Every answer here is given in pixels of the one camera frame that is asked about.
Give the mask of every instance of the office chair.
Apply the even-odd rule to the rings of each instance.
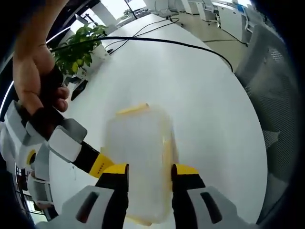
[[[235,75],[254,106],[264,134],[268,177],[260,222],[283,196],[298,158],[301,93],[285,43],[262,25],[255,26]]]
[[[218,8],[214,6],[211,0],[202,0],[204,19],[205,22],[208,22],[208,25],[211,23],[217,23],[217,26],[220,27],[219,21],[216,19],[216,15],[219,14]]]
[[[29,175],[28,190],[35,203],[53,204],[50,183],[48,181],[38,180],[32,177],[32,175]]]
[[[152,12],[153,14],[157,15],[157,16],[160,16],[162,18],[169,18],[171,20],[171,17],[172,16],[175,16],[175,15],[179,15],[179,12],[176,8],[176,0],[174,0],[174,7],[173,8],[170,8],[170,0],[167,0],[167,6],[168,8],[166,9],[158,9],[157,7],[157,1],[158,0],[155,0],[154,2],[154,12]],[[180,22],[176,22],[177,25],[183,27],[184,25]]]

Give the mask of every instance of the black cable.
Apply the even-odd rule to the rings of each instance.
[[[141,34],[137,35],[141,30],[143,30],[143,29],[146,28],[147,26],[152,25],[152,24],[155,24],[155,23],[159,23],[159,22],[162,22],[162,21],[167,21],[168,19],[161,20],[161,21],[156,21],[156,22],[154,22],[154,23],[150,23],[150,24],[144,26],[143,28],[141,28],[139,31],[137,31],[137,32],[133,35],[133,37],[138,37],[138,36],[147,34],[147,33],[149,33],[149,32],[152,32],[152,31],[157,30],[157,29],[159,29],[159,28],[162,28],[162,27],[164,27],[164,26],[167,26],[167,25],[171,25],[171,24],[177,23],[177,22],[180,20],[179,18],[174,18],[174,19],[177,19],[177,20],[176,20],[176,21],[172,21],[172,22],[169,23],[169,24],[166,24],[166,25],[163,25],[163,26],[159,26],[158,28],[155,28],[155,29],[153,29],[153,30],[149,30],[149,31],[147,31],[147,32],[144,32],[144,33],[141,33]],[[118,48],[116,48],[115,50],[113,50],[113,51],[112,51],[111,53],[109,53],[109,54],[113,54],[115,51],[117,51],[118,49],[120,49],[120,48],[121,48],[124,44],[126,44],[128,41],[129,41],[129,40],[126,40],[121,46],[119,46]]]
[[[209,40],[209,41],[203,41],[204,43],[208,42],[236,42],[237,40]]]
[[[133,35],[133,37],[134,37],[135,35],[137,35],[139,32],[141,32],[141,30],[145,29],[147,26],[150,26],[150,25],[153,25],[153,24],[155,24],[155,23],[162,22],[162,21],[167,21],[167,20],[168,20],[168,19],[164,19],[164,20],[161,20],[161,21],[156,21],[156,22],[150,23],[150,24],[144,26],[143,28],[141,28],[139,31],[137,31],[137,32]],[[116,41],[116,42],[113,42],[113,43],[111,43],[111,44],[108,44],[108,45],[106,45],[105,49],[106,49],[108,46],[112,45],[112,44],[115,44],[115,43],[118,43],[118,42],[123,42],[123,41],[124,41],[124,40],[120,40],[120,41]]]
[[[177,23],[177,22],[179,21],[179,18],[176,18],[176,19],[177,19],[176,21],[173,21],[173,22],[171,22],[171,23],[169,23],[169,24],[160,26],[160,27],[155,28],[155,29],[153,29],[153,30],[150,30],[150,31],[147,31],[147,32],[144,32],[144,33],[141,33],[141,34],[137,35],[142,29],[144,29],[145,27],[148,26],[148,25],[146,25],[146,26],[144,26],[142,29],[140,29],[135,35],[133,35],[133,37],[138,37],[138,36],[147,34],[147,33],[149,33],[149,32],[152,32],[152,31],[154,31],[154,30],[157,30],[157,29],[159,29],[159,28],[162,28],[162,27],[164,27],[164,26],[167,26],[167,25],[171,25],[171,24]],[[117,51],[118,49],[120,49],[120,48],[121,48],[124,44],[126,44],[128,41],[129,41],[129,40],[125,41],[121,46],[119,46],[118,48],[116,48],[115,50],[113,50],[113,51],[112,51],[111,53],[109,53],[109,54],[113,54],[115,51]]]
[[[58,48],[52,49],[51,52],[62,50],[62,49],[68,48],[68,47],[73,47],[73,46],[80,45],[80,44],[86,44],[86,43],[90,43],[90,42],[103,41],[103,40],[133,40],[133,41],[163,42],[163,43],[170,43],[170,44],[178,44],[178,45],[182,45],[182,46],[190,47],[190,48],[194,48],[194,49],[205,50],[207,52],[211,52],[211,53],[223,58],[229,64],[231,71],[233,72],[233,67],[232,67],[231,63],[224,56],[222,56],[221,54],[219,54],[213,50],[209,50],[209,49],[206,49],[206,48],[203,48],[200,46],[186,44],[186,43],[182,43],[182,42],[176,42],[176,41],[170,41],[170,40],[164,40],[164,39],[156,39],[156,38],[121,37],[121,36],[100,37],[100,38],[96,38],[96,39],[92,39],[92,40],[88,40],[88,41],[83,41],[83,42],[79,42],[79,43],[74,43],[74,44],[69,44],[69,45],[65,45],[62,47],[58,47]]]

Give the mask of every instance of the desk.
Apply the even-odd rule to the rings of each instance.
[[[136,17],[139,19],[139,18],[145,17],[146,15],[151,14],[151,12],[152,12],[152,10],[141,11],[141,12],[135,13],[135,15],[136,15]],[[122,27],[122,26],[124,26],[124,25],[127,25],[128,23],[134,21],[134,20],[136,20],[136,19],[134,18],[133,15],[131,15],[130,17],[125,18],[125,19],[119,21],[119,22],[116,24],[116,27],[120,28],[120,27]]]
[[[161,20],[148,15],[111,35],[132,36]],[[166,23],[148,26],[143,32]],[[208,48],[174,24],[144,36]],[[174,44],[129,41],[102,64],[64,115],[87,128],[85,141],[99,150],[107,121],[117,111],[140,103],[166,110],[173,121],[180,163],[197,168],[207,186],[216,187],[234,202],[246,221],[256,222],[267,183],[264,137],[246,92],[222,59]],[[97,181],[55,154],[50,154],[50,180],[59,213],[64,201]],[[172,214],[167,223],[174,228]]]

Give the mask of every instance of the green leaf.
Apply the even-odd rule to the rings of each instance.
[[[78,71],[78,64],[76,62],[74,62],[73,65],[72,65],[72,71],[74,73],[77,73],[77,71]]]
[[[99,29],[99,27],[98,27],[98,26],[95,26],[95,27],[92,29],[92,32],[96,32],[98,29]]]
[[[67,45],[67,43],[66,43],[66,42],[63,42],[63,43],[61,43],[61,44],[59,45],[59,47],[62,47],[62,46],[65,46],[65,45]]]
[[[69,38],[67,39],[67,41],[69,41],[69,40],[71,40],[71,39],[74,39],[74,37],[75,37],[75,35],[72,35],[71,37],[69,37]]]

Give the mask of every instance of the wall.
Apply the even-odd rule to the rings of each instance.
[[[168,0],[144,0],[147,8],[154,10],[155,9],[155,2],[157,10],[164,10],[168,9]]]
[[[181,0],[176,0],[176,8],[177,8],[178,11],[184,11],[185,10]]]
[[[102,22],[104,22],[106,26],[116,25],[116,19],[101,2],[93,6],[91,10],[102,20]]]
[[[181,1],[182,1],[183,6],[184,6],[184,10],[187,13],[192,13],[192,10],[191,10],[191,7],[190,7],[190,4],[189,4],[188,0],[181,0]]]
[[[144,0],[132,0],[128,4],[129,4],[130,8],[132,8],[132,10],[137,10],[137,9],[147,7]]]

